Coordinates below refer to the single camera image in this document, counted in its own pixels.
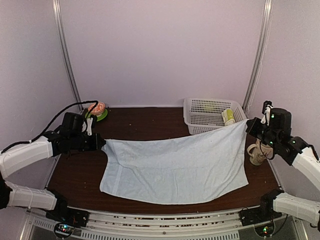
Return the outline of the green crocodile pattern towel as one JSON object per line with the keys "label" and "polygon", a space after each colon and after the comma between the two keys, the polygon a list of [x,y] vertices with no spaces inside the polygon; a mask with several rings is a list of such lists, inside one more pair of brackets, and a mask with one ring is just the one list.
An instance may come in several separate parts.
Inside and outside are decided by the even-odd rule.
{"label": "green crocodile pattern towel", "polygon": [[233,125],[236,120],[234,118],[234,112],[232,109],[227,108],[221,113],[223,122],[225,126]]}

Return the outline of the white perforated plastic basket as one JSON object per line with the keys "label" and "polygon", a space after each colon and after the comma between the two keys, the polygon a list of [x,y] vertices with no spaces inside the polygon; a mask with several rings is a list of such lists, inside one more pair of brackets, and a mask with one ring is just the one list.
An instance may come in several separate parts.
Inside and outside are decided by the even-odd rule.
{"label": "white perforated plastic basket", "polygon": [[191,135],[201,134],[225,126],[222,113],[231,109],[235,122],[247,117],[240,104],[233,100],[219,98],[185,98],[183,119]]}

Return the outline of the light blue towel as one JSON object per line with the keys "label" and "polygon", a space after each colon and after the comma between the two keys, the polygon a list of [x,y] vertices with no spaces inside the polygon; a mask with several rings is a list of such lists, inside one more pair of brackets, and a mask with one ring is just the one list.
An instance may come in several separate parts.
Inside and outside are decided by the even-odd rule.
{"label": "light blue towel", "polygon": [[160,205],[210,202],[248,184],[246,122],[151,141],[108,139],[101,192]]}

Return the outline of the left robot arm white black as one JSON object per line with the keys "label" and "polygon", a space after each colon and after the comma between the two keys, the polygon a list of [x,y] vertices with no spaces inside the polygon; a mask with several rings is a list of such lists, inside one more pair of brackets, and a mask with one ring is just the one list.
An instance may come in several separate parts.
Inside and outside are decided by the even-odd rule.
{"label": "left robot arm white black", "polygon": [[16,185],[6,179],[38,161],[70,151],[100,150],[106,141],[93,128],[98,118],[67,112],[56,131],[45,131],[34,140],[14,143],[0,152],[0,207],[37,208],[51,212],[61,222],[72,218],[67,200],[54,191]]}

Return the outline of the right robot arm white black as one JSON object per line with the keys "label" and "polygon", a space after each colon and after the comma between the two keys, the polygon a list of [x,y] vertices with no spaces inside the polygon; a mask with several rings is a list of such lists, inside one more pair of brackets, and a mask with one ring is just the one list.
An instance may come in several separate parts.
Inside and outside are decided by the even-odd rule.
{"label": "right robot arm white black", "polygon": [[[280,156],[318,189],[320,159],[313,145],[299,136],[291,135],[291,113],[283,108],[273,107],[271,101],[265,101],[262,114],[262,119],[255,117],[247,121],[246,132],[262,144],[271,147],[273,156]],[[275,213],[307,221],[316,229],[320,227],[319,202],[295,197],[279,189],[263,195],[256,210],[256,216],[261,221],[271,219]]]}

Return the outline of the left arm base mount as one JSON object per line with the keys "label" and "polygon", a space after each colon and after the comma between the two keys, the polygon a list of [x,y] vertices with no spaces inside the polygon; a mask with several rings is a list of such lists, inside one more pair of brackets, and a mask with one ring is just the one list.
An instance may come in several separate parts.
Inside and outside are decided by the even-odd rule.
{"label": "left arm base mount", "polygon": [[53,233],[59,240],[69,238],[76,229],[86,227],[89,212],[68,206],[67,199],[55,190],[49,190],[56,198],[53,210],[45,210],[45,217],[54,220]]}

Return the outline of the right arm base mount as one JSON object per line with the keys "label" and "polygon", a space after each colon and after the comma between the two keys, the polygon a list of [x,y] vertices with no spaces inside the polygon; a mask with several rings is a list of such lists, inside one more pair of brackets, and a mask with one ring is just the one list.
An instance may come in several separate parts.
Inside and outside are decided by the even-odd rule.
{"label": "right arm base mount", "polygon": [[280,218],[282,214],[274,210],[273,203],[282,193],[284,193],[283,190],[273,189],[271,192],[264,194],[260,198],[259,206],[253,208],[244,207],[240,210],[239,218],[242,226],[245,227],[268,222],[268,224],[254,227],[255,233],[264,239],[271,238],[280,232],[287,222],[288,214],[282,224],[276,227],[275,219]]}

